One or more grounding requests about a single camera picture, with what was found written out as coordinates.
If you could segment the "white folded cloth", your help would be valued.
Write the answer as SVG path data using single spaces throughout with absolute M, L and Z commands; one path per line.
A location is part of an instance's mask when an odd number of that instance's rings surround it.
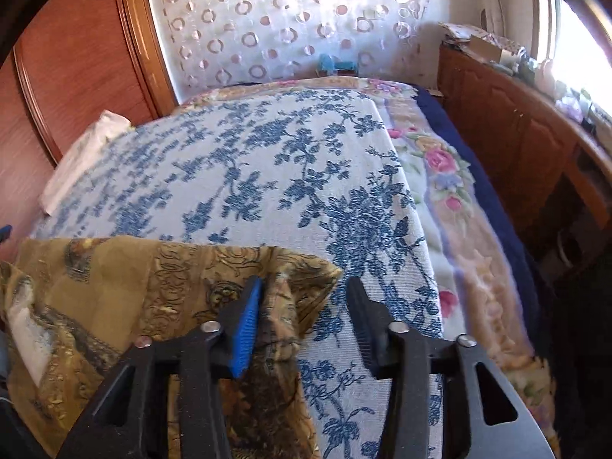
M 103 111 L 62 156 L 39 198 L 42 212 L 53 216 L 73 185 L 98 162 L 105 147 L 134 129 L 128 118 Z

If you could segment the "teal blue toy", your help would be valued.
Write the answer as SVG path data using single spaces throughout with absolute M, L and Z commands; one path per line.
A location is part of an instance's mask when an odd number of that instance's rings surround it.
M 319 77 L 347 76 L 357 77 L 359 66 L 354 61 L 342 61 L 328 54 L 319 55 L 316 73 Z

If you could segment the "sheer pink circle curtain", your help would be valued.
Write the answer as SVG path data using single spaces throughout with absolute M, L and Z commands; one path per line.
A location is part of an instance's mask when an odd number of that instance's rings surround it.
M 319 62 L 399 80 L 430 0 L 150 0 L 176 97 L 307 78 Z

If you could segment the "pink floral fleece blanket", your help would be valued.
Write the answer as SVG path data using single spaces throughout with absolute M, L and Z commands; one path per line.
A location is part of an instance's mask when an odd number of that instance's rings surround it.
M 376 104 L 416 202 L 439 286 L 445 337 L 469 333 L 484 346 L 558 454 L 549 363 L 526 333 L 513 271 L 476 201 L 470 164 L 430 127 L 416 103 L 415 86 L 357 77 L 230 86 L 202 92 L 178 111 L 285 89 L 326 87 L 357 90 Z

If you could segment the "cardboard box on cabinet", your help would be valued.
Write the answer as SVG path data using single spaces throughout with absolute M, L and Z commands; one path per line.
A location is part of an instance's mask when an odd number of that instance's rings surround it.
M 509 67 L 520 59 L 522 47 L 509 39 L 495 34 L 484 37 L 472 35 L 468 49 L 484 61 L 495 62 Z

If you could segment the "olive gold patterned cloth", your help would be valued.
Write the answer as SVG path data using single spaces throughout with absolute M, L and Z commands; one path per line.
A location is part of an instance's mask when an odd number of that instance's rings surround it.
M 283 247 L 194 246 L 131 236 L 28 239 L 1 266 L 8 392 L 56 455 L 110 369 L 139 337 L 165 341 L 215 320 L 250 277 L 265 284 L 246 373 L 220 384 L 239 458 L 316 458 L 298 353 L 342 271 Z

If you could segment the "brown wooden side cabinet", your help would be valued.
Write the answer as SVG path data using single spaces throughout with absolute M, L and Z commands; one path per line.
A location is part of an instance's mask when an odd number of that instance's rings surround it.
M 542 94 L 470 57 L 439 49 L 443 106 L 536 258 L 558 247 L 574 267 L 611 247 L 611 158 Z

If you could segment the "red brown wooden wardrobe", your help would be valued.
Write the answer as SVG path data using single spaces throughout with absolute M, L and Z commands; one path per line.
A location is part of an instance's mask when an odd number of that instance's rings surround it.
M 150 0 L 48 0 L 1 65 L 1 257 L 41 216 L 39 196 L 105 110 L 142 124 L 177 100 Z

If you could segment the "lilac tissue pack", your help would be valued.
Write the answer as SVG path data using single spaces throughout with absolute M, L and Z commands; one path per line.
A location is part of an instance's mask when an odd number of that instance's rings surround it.
M 557 99 L 555 107 L 568 119 L 576 123 L 583 121 L 584 115 L 580 103 L 574 95 L 565 95 Z

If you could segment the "pink bottle on cabinet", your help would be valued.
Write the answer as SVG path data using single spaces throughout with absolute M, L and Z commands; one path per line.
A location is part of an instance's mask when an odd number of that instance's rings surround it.
M 553 60 L 545 59 L 535 69 L 534 72 L 535 88 L 548 98 L 555 98 L 556 81 L 553 76 Z

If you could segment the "blue white floral bedsheet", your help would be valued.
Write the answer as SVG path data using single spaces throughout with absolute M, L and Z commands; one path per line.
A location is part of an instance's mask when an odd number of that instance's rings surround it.
M 394 318 L 440 337 L 387 107 L 348 87 L 223 89 L 111 142 L 35 234 L 288 247 L 333 262 Z

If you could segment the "navy blue bed cover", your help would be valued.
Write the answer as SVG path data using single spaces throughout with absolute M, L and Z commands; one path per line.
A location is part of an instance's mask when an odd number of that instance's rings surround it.
M 534 348 L 537 351 L 543 351 L 544 339 L 542 339 L 542 326 L 540 325 L 542 309 L 539 303 L 538 287 L 545 287 L 544 279 L 535 261 L 514 231 L 513 224 L 475 153 L 459 135 L 440 103 L 425 88 L 415 85 L 415 89 L 417 91 L 416 103 L 430 127 L 445 142 L 456 148 L 459 156 L 470 164 L 469 169 L 475 179 L 476 201 L 487 215 L 513 271 L 526 333 Z

